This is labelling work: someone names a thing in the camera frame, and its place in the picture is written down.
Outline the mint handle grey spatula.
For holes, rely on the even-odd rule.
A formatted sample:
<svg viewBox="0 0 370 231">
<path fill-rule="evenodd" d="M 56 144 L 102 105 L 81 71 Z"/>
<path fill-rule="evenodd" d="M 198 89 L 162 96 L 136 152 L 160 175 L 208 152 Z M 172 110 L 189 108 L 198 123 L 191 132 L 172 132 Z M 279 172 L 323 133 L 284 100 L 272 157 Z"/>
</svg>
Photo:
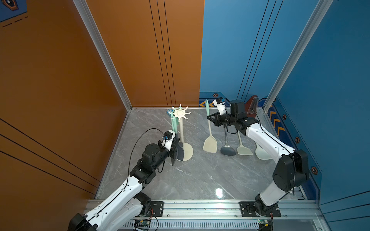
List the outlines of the mint handle grey spatula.
<svg viewBox="0 0 370 231">
<path fill-rule="evenodd" d="M 177 146 L 176 146 L 176 148 L 177 148 L 177 160 L 178 161 L 183 161 L 184 160 L 185 151 L 184 151 L 184 148 L 183 148 L 183 143 L 181 142 L 181 136 L 180 136 L 179 129 L 178 129 L 178 132 L 175 135 L 175 138 L 176 138 L 176 140 L 179 141 L 178 144 L 177 144 Z"/>
</svg>

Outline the mint handle cream turner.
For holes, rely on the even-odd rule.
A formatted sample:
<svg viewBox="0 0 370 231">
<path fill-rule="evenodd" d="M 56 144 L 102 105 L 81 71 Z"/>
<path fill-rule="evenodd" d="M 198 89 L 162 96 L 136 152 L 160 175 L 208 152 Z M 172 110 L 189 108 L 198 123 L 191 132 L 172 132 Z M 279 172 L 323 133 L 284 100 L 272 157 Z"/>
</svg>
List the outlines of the mint handle cream turner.
<svg viewBox="0 0 370 231">
<path fill-rule="evenodd" d="M 209 127 L 209 137 L 206 138 L 206 140 L 204 141 L 203 150 L 208 153 L 216 153 L 217 152 L 217 140 L 212 135 L 210 120 L 207 120 L 207 121 L 208 121 L 208 127 Z"/>
</svg>

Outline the white utensil rack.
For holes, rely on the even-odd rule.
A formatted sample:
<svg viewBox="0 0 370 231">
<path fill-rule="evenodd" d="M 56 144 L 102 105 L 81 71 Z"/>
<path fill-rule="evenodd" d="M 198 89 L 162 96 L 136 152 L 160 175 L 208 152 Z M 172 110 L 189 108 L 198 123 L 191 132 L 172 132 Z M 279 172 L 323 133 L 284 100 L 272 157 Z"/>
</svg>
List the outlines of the white utensil rack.
<svg viewBox="0 0 370 231">
<path fill-rule="evenodd" d="M 182 144 L 182 148 L 184 151 L 183 157 L 181 161 L 188 161 L 193 156 L 193 148 L 189 143 L 186 143 L 184 140 L 184 128 L 183 128 L 183 119 L 187 119 L 186 115 L 190 114 L 190 112 L 186 112 L 188 107 L 182 109 L 180 105 L 179 108 L 172 107 L 172 127 L 173 129 L 177 127 L 177 131 L 179 132 L 180 142 Z"/>
</svg>

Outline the black handle metal utensil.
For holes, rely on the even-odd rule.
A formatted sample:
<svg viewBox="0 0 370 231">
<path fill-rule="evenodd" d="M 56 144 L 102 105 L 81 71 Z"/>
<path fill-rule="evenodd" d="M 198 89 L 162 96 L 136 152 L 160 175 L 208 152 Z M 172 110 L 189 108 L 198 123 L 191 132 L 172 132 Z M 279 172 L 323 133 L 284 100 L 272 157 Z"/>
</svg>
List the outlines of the black handle metal utensil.
<svg viewBox="0 0 370 231">
<path fill-rule="evenodd" d="M 225 156 L 235 156 L 236 151 L 233 147 L 231 147 L 228 143 L 228 137 L 227 137 L 227 125 L 224 125 L 224 132 L 225 132 L 225 145 L 221 147 L 221 154 Z"/>
</svg>

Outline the mint handle white spatula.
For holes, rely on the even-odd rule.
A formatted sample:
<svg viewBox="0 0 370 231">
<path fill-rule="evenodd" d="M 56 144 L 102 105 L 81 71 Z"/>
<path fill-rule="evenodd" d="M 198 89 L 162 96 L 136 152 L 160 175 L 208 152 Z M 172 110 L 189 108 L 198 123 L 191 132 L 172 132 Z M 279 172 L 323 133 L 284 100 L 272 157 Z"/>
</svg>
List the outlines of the mint handle white spatula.
<svg viewBox="0 0 370 231">
<path fill-rule="evenodd" d="M 240 145 L 237 148 L 237 153 L 241 156 L 252 156 L 253 152 L 249 148 L 243 145 L 242 140 L 241 140 L 241 134 L 239 131 L 238 131 L 238 138 L 239 138 Z"/>
</svg>

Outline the wooden handle white spatula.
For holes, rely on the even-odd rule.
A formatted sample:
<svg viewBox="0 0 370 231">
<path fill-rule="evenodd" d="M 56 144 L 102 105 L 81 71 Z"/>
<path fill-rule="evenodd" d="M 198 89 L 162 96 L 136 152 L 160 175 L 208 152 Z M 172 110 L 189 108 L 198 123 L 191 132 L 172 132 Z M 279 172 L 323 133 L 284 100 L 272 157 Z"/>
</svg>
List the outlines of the wooden handle white spatula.
<svg viewBox="0 0 370 231">
<path fill-rule="evenodd" d="M 261 160 L 271 160 L 272 157 L 258 144 L 256 144 L 255 154 Z"/>
</svg>

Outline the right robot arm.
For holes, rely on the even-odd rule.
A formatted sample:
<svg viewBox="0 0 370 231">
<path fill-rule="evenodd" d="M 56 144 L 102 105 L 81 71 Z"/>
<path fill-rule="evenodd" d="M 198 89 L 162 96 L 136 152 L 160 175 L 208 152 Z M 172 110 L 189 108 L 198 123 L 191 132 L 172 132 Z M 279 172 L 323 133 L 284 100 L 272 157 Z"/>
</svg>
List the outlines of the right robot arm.
<svg viewBox="0 0 370 231">
<path fill-rule="evenodd" d="M 213 101 L 218 112 L 207 118 L 215 126 L 227 129 L 234 126 L 236 131 L 254 140 L 276 162 L 271 184 L 255 198 L 249 211 L 258 217 L 269 216 L 277 209 L 278 202 L 310 178 L 308 156 L 303 150 L 296 150 L 279 141 L 265 130 L 259 120 L 247 116 L 245 105 L 240 100 L 230 102 L 230 111 L 226 110 L 225 100 L 217 98 Z"/>
</svg>

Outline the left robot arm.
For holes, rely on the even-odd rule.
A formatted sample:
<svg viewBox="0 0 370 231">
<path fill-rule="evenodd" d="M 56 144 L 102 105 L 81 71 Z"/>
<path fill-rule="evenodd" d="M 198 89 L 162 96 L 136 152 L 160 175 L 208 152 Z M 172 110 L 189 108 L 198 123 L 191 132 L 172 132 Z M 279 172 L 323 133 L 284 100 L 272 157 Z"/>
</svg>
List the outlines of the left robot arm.
<svg viewBox="0 0 370 231">
<path fill-rule="evenodd" d="M 124 183 L 107 199 L 85 215 L 76 214 L 69 231 L 117 231 L 132 218 L 148 214 L 151 199 L 142 190 L 154 179 L 157 169 L 171 158 L 175 162 L 181 149 L 180 138 L 172 130 L 158 143 L 146 146 L 142 158 Z"/>
</svg>

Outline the dark red metronome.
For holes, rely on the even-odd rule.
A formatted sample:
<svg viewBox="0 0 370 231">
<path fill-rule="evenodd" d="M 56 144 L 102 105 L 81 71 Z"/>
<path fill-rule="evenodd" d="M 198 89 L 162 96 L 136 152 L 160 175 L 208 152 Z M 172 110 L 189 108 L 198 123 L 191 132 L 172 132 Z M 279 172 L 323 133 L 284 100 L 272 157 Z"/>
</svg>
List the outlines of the dark red metronome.
<svg viewBox="0 0 370 231">
<path fill-rule="evenodd" d="M 257 107 L 258 107 L 258 96 L 253 95 L 245 104 L 247 117 L 256 118 Z"/>
</svg>

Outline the left green circuit board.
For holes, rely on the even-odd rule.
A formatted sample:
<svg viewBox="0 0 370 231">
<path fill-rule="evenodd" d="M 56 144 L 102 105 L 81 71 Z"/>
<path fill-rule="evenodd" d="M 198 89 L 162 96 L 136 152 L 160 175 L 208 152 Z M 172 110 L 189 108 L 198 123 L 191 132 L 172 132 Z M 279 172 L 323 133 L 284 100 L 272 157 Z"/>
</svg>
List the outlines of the left green circuit board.
<svg viewBox="0 0 370 231">
<path fill-rule="evenodd" d="M 149 219 L 135 220 L 134 222 L 134 229 L 148 230 L 150 226 L 151 226 L 151 220 Z"/>
</svg>

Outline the green circuit board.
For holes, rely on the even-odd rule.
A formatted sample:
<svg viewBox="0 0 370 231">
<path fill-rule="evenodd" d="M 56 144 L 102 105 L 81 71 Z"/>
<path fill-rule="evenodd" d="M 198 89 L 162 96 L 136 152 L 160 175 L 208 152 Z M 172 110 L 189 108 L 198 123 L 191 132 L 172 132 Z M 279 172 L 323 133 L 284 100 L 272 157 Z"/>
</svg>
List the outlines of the green circuit board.
<svg viewBox="0 0 370 231">
<path fill-rule="evenodd" d="M 134 222 L 134 229 L 148 230 L 150 226 L 151 226 L 151 220 L 149 219 L 135 220 Z"/>
<path fill-rule="evenodd" d="M 258 220 L 259 228 L 257 231 L 273 231 L 273 220 Z"/>
</svg>

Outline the right green circuit board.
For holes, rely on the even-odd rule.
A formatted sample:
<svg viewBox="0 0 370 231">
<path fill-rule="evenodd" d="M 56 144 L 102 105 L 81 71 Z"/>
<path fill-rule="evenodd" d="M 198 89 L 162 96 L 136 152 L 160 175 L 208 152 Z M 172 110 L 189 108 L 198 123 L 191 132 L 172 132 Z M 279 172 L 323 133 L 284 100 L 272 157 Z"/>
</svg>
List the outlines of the right green circuit board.
<svg viewBox="0 0 370 231">
<path fill-rule="evenodd" d="M 258 220 L 259 228 L 257 231 L 273 231 L 273 220 Z"/>
</svg>

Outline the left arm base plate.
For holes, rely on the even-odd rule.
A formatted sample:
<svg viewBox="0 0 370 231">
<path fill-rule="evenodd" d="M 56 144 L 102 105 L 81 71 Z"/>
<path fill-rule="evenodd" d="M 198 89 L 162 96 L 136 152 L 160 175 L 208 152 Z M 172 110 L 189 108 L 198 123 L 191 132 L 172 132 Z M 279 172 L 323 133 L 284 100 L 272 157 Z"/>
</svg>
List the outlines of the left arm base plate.
<svg viewBox="0 0 370 231">
<path fill-rule="evenodd" d="M 139 213 L 140 217 L 162 217 L 164 210 L 163 201 L 151 201 L 150 204 L 146 203 L 143 205 L 141 212 Z"/>
</svg>

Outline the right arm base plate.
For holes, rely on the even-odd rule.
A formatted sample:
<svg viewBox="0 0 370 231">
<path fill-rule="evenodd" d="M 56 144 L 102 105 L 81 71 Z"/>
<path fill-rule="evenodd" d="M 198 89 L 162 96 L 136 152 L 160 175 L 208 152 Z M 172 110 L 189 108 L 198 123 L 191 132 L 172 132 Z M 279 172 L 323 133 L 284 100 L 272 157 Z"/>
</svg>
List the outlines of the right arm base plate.
<svg viewBox="0 0 370 231">
<path fill-rule="evenodd" d="M 263 203 L 261 204 L 260 202 L 241 201 L 239 202 L 239 206 L 242 217 L 270 218 L 271 215 L 273 218 L 281 217 L 281 212 L 277 203 L 272 206 L 266 207 Z"/>
</svg>

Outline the aluminium front rail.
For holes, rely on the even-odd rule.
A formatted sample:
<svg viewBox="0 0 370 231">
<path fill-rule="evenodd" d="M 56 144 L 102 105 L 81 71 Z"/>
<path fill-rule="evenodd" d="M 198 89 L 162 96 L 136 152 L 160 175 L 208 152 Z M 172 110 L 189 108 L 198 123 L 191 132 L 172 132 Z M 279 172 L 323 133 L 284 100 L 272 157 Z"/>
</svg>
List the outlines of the aluminium front rail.
<svg viewBox="0 0 370 231">
<path fill-rule="evenodd" d="M 252 202 L 239 200 L 154 200 L 151 205 L 161 218 L 196 219 L 260 219 L 252 211 Z M 274 208 L 273 219 L 323 219 L 324 216 L 312 200 L 282 200 Z"/>
</svg>

